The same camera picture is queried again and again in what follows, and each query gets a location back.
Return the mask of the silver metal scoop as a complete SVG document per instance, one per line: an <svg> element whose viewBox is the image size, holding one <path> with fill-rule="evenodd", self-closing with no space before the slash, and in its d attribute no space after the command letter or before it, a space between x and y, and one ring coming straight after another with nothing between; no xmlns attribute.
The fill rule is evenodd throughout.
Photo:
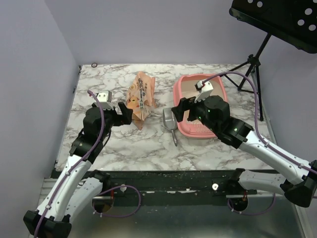
<svg viewBox="0 0 317 238"><path fill-rule="evenodd" d="M178 141L175 134L175 131L177 130L177 121L171 108L163 109L163 124L166 129L171 132L174 145L178 146Z"/></svg>

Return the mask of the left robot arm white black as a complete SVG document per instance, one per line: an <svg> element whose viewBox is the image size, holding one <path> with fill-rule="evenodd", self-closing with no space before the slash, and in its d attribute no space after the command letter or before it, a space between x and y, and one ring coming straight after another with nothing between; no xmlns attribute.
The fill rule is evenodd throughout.
<svg viewBox="0 0 317 238"><path fill-rule="evenodd" d="M34 237L68 237L73 221L93 197L109 192L109 176L98 171L93 171L82 187L78 184L104 148L112 127L132 122L132 109L123 102L118 105L120 114L108 103L93 103L86 111L83 128L56 183L38 208L24 215L23 221Z"/></svg>

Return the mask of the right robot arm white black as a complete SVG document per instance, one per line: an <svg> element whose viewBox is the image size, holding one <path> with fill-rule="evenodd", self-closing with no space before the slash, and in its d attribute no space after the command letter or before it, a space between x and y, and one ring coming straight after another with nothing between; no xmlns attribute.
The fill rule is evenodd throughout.
<svg viewBox="0 0 317 238"><path fill-rule="evenodd" d="M239 170L238 177L228 181L233 194L243 190L263 190L277 193L295 205L310 206L317 189L317 162L301 159L265 140L258 130L230 115L230 107L219 96L209 96L195 102L195 98L182 98L171 109L178 122L188 112L188 121L199 120L224 144L247 152L277 171L277 174Z"/></svg>

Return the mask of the orange cat litter bag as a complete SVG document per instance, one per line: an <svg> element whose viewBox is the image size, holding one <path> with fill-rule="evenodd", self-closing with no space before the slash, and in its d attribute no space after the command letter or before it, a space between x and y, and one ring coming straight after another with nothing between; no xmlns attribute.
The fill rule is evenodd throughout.
<svg viewBox="0 0 317 238"><path fill-rule="evenodd" d="M145 119L151 114L151 110L156 107L155 82L154 77L139 71L127 91L126 106L133 110L132 122L139 130L143 128Z"/></svg>

